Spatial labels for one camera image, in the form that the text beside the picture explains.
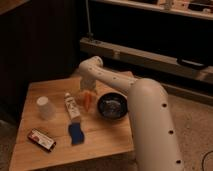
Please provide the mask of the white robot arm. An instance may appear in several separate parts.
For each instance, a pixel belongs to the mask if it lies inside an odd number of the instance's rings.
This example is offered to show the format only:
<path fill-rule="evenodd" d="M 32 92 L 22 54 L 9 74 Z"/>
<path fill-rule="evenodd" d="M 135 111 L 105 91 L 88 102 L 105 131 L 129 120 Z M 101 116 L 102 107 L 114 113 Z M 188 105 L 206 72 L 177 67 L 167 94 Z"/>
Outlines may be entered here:
<path fill-rule="evenodd" d="M 149 78 L 134 78 L 103 68 L 99 56 L 79 64 L 86 88 L 98 80 L 127 96 L 138 171 L 185 171 L 163 86 Z"/>

